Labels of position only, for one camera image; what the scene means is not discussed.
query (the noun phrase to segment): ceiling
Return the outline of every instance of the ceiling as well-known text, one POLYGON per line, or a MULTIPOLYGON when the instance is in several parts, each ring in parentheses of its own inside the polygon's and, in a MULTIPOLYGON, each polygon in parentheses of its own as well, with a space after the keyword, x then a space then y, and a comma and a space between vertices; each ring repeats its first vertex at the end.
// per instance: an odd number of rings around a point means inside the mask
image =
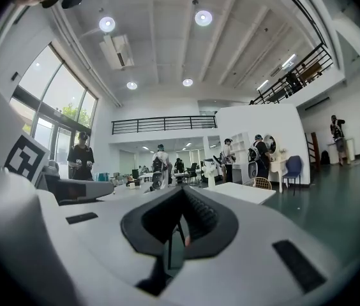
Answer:
POLYGON ((269 76, 277 65, 293 53, 298 62, 311 50, 292 22, 263 0, 198 0, 196 6, 192 1, 83 0, 65 13, 93 66, 121 101, 136 98, 139 91, 156 92, 156 86, 193 96, 200 83, 212 85, 225 98, 229 90, 257 96, 256 88, 265 79, 270 82, 263 90, 283 76, 283 71, 269 76), (196 24, 200 10, 212 14, 210 25, 196 24), (134 66, 109 66, 99 46, 103 32, 98 23, 104 16, 116 21, 111 36, 128 36, 134 66), (192 89, 181 85, 185 78, 193 79, 192 89), (137 90, 126 88, 131 81, 137 90))
MULTIPOLYGON (((217 145, 220 142, 219 136, 209 136, 209 146, 217 145)), ((149 150, 157 151, 157 145, 163 144, 166 152, 177 152, 186 148, 186 150, 203 149, 202 137, 193 138, 176 138, 171 140, 152 140, 144 142, 126 142, 114 144, 119 150, 125 150, 127 152, 147 152, 142 146, 146 146, 149 150)))

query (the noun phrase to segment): balcony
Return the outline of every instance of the balcony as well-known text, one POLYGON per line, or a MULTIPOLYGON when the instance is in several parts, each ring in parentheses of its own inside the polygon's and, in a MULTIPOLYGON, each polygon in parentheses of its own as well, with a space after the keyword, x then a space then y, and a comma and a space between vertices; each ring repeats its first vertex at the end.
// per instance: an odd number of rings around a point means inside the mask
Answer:
POLYGON ((143 133, 146 131, 212 128, 217 128, 216 117, 212 115, 157 117, 112 121, 112 135, 143 133))
POLYGON ((274 85, 253 100, 254 104, 280 103, 295 93, 307 89, 312 82, 323 76, 333 65, 331 56, 323 44, 314 48, 304 59, 274 85))

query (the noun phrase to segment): gray floor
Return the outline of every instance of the gray floor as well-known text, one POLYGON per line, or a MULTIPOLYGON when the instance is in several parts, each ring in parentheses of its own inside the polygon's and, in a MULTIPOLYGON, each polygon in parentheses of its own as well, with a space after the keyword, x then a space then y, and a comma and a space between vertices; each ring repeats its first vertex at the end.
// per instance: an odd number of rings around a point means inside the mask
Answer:
MULTIPOLYGON (((313 184, 297 190, 295 196, 293 188, 284 187, 283 194, 277 186, 274 189, 277 193, 265 206, 281 212, 327 245, 343 266, 360 257, 360 162, 344 167, 324 166, 315 174, 313 184)), ((177 258, 181 258, 183 249, 176 233, 173 253, 178 257, 172 258, 176 267, 181 266, 177 258)))

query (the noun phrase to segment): cap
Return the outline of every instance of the cap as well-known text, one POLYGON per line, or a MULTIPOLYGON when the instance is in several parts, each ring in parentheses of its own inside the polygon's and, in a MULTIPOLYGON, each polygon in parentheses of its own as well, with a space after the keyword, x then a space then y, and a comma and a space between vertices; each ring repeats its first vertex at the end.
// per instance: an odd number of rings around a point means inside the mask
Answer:
POLYGON ((85 133, 85 131, 81 131, 78 135, 78 138, 80 140, 87 140, 88 139, 88 135, 85 133))

